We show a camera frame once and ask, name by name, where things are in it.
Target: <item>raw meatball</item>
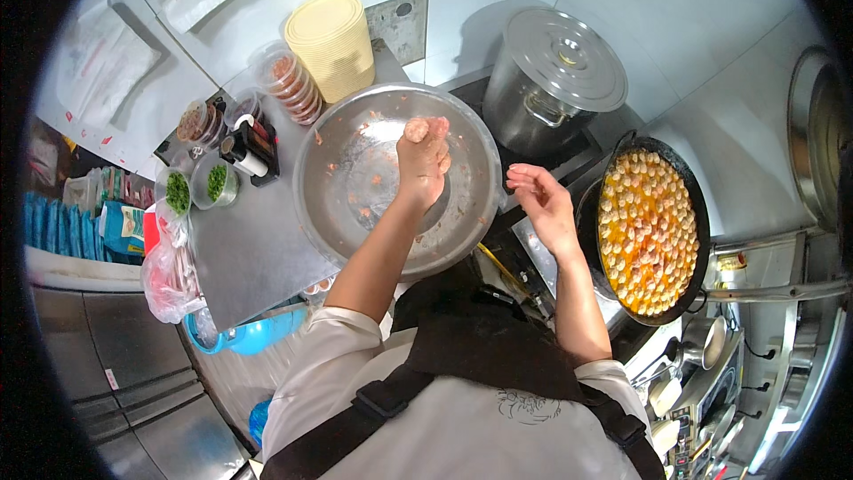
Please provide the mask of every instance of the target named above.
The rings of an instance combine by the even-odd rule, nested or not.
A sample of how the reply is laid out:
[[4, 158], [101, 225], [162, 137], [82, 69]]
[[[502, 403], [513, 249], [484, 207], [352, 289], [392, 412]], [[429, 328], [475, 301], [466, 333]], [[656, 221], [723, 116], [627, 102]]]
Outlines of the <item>raw meatball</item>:
[[412, 143], [420, 143], [424, 140], [429, 132], [429, 121], [424, 117], [415, 117], [406, 123], [406, 128], [403, 129], [403, 135]]

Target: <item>control panel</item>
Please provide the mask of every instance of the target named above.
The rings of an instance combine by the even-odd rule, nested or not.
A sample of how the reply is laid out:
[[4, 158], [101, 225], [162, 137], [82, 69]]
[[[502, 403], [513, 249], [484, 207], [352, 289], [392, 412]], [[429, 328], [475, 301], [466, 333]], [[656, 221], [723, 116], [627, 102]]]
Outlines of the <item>control panel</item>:
[[676, 480], [686, 480], [690, 477], [690, 454], [693, 453], [690, 408], [676, 410], [671, 412], [670, 416], [679, 423], [678, 443], [670, 451], [670, 464], [675, 467], [672, 477]]

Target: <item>white paper bag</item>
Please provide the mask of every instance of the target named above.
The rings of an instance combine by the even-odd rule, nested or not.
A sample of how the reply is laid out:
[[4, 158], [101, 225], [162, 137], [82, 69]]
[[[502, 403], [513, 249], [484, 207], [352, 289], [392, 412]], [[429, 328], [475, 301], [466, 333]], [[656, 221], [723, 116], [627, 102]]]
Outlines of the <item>white paper bag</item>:
[[104, 128], [159, 56], [104, 1], [60, 42], [56, 97], [81, 123]]

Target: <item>green onion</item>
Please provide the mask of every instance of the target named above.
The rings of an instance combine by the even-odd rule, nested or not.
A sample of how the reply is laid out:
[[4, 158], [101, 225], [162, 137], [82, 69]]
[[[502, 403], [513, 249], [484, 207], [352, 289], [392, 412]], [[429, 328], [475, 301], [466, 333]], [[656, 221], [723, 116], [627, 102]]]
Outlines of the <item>green onion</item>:
[[217, 165], [211, 169], [207, 175], [207, 196], [213, 202], [216, 202], [219, 195], [222, 194], [222, 189], [225, 188], [225, 176], [228, 175], [228, 170], [224, 165]]
[[165, 183], [165, 203], [182, 215], [189, 209], [189, 186], [180, 173], [172, 173]]

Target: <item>white shirt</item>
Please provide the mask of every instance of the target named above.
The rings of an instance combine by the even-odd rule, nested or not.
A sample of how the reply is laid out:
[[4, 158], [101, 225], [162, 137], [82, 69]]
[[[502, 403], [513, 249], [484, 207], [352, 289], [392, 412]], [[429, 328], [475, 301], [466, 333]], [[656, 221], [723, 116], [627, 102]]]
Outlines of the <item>white shirt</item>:
[[[356, 390], [382, 380], [409, 356], [417, 330], [382, 342], [366, 315], [318, 310], [276, 390], [263, 429], [264, 459], [347, 409]], [[646, 423], [621, 363], [593, 361], [578, 380], [607, 393]], [[584, 406], [514, 389], [439, 377], [324, 479], [639, 478]]]

